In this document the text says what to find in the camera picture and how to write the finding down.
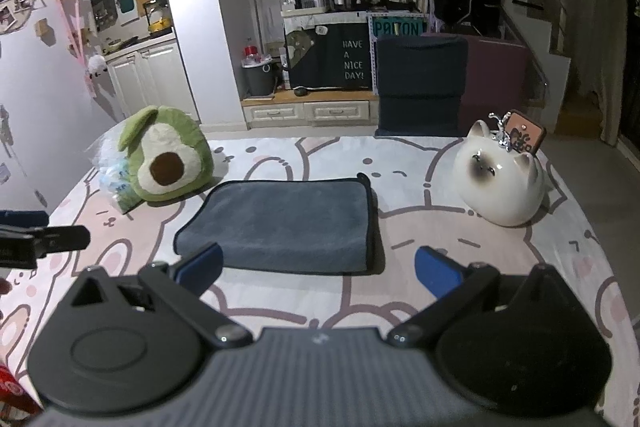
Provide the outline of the grey microfiber towel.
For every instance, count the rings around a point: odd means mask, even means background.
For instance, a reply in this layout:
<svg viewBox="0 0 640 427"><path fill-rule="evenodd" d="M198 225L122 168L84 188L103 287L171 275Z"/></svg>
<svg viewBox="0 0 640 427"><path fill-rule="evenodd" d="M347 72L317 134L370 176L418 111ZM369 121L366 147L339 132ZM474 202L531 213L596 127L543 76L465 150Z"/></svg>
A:
<svg viewBox="0 0 640 427"><path fill-rule="evenodd" d="M232 269L361 275L375 267L378 210L369 178L219 184L174 237L189 257L209 243Z"/></svg>

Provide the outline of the plastic bag of tissues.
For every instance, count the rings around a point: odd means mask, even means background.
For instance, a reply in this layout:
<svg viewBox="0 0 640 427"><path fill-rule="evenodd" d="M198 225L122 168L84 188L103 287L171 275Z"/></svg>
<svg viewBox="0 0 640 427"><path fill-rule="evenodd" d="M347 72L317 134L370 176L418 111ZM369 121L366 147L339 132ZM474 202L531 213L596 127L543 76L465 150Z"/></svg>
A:
<svg viewBox="0 0 640 427"><path fill-rule="evenodd" d="M122 130L114 127L101 135L86 150L91 164L98 170L99 187L123 215L140 205L142 199L129 180L127 154L118 149Z"/></svg>

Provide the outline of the white ceramic cat figurine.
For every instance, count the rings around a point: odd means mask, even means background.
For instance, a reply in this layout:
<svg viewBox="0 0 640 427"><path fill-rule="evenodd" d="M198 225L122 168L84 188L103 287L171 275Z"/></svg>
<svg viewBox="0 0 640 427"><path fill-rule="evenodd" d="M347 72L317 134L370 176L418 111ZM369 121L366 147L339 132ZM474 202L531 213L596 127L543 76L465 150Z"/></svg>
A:
<svg viewBox="0 0 640 427"><path fill-rule="evenodd" d="M513 150L485 121L472 124L460 145L452 184L480 217L514 228L532 219L544 199L546 180L539 159Z"/></svg>

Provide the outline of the green avocado plush toy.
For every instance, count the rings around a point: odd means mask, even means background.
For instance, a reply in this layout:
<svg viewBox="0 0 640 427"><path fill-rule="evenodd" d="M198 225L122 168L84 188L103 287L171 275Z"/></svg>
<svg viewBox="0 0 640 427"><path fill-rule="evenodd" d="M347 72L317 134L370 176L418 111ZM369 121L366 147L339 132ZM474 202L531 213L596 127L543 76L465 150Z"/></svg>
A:
<svg viewBox="0 0 640 427"><path fill-rule="evenodd" d="M127 118L117 150L145 202L174 200L213 181L213 153L200 125L175 107L150 105Z"/></svg>

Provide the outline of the red box corner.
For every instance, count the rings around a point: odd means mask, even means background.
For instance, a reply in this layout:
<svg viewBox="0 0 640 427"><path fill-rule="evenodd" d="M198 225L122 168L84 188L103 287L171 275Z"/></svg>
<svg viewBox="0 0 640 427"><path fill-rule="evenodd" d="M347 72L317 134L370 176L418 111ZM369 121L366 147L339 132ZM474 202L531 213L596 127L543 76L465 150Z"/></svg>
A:
<svg viewBox="0 0 640 427"><path fill-rule="evenodd" d="M42 412L40 405L17 382L8 367L0 364L0 421L2 426L23 426Z"/></svg>

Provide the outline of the orange card sign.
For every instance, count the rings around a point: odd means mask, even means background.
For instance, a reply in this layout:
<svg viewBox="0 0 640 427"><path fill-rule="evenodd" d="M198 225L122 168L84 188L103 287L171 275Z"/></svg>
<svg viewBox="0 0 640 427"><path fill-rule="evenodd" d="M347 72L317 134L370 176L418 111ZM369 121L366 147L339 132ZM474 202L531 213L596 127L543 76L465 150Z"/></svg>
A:
<svg viewBox="0 0 640 427"><path fill-rule="evenodd" d="M518 153L536 155L547 130L538 122L529 119L524 113L513 109L504 126L512 150Z"/></svg>

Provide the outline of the white kitchen base cabinet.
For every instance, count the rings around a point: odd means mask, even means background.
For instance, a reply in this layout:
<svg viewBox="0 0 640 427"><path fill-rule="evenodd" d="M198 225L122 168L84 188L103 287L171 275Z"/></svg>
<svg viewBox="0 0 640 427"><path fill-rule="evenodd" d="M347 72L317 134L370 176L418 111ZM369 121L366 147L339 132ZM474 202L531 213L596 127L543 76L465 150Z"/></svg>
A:
<svg viewBox="0 0 640 427"><path fill-rule="evenodd" d="M107 55L106 66L126 117L149 105L163 105L201 121L174 34Z"/></svg>

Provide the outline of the white drawer cabinet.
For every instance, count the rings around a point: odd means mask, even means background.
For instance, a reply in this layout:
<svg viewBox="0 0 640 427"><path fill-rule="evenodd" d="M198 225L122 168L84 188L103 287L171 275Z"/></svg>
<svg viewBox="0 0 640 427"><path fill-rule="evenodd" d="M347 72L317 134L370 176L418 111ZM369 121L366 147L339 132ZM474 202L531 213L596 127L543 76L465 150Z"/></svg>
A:
<svg viewBox="0 0 640 427"><path fill-rule="evenodd" d="M269 100L247 98L241 106L250 129L378 125L378 97L371 91L312 91L297 96L285 90Z"/></svg>

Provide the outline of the dark blue chair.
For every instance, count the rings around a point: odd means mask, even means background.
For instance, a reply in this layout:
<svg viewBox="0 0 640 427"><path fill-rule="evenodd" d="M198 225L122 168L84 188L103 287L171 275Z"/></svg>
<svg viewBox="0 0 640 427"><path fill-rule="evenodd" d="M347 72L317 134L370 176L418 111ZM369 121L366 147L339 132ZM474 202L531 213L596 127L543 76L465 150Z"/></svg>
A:
<svg viewBox="0 0 640 427"><path fill-rule="evenodd" d="M458 136L469 43L382 37L376 47L378 135Z"/></svg>

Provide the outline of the grey trash bin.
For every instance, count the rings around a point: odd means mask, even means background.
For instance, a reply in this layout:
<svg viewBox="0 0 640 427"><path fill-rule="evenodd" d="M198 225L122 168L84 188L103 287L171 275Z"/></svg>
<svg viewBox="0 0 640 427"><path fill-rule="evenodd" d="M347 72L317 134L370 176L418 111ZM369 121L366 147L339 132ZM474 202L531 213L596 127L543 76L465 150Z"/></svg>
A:
<svg viewBox="0 0 640 427"><path fill-rule="evenodd" d="M262 98L272 95L276 89L276 72L273 60L265 58L260 62L243 63L242 71L251 98Z"/></svg>

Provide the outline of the black Have A Nice Day curtain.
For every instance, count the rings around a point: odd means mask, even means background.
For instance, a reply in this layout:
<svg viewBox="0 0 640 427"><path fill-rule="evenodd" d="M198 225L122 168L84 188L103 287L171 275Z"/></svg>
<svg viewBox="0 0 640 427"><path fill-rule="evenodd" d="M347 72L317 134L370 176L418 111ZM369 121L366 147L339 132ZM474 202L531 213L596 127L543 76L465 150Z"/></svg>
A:
<svg viewBox="0 0 640 427"><path fill-rule="evenodd" d="M292 89L371 90L367 23L312 25L285 31Z"/></svg>

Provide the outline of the teal Paton sign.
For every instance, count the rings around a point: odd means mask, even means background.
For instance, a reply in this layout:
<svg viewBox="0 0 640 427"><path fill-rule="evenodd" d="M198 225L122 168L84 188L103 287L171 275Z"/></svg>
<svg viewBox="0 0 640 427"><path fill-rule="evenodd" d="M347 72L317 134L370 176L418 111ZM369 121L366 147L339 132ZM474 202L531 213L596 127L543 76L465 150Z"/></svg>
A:
<svg viewBox="0 0 640 427"><path fill-rule="evenodd" d="M418 14L370 14L370 34L380 37L420 37L427 32L428 19Z"/></svg>

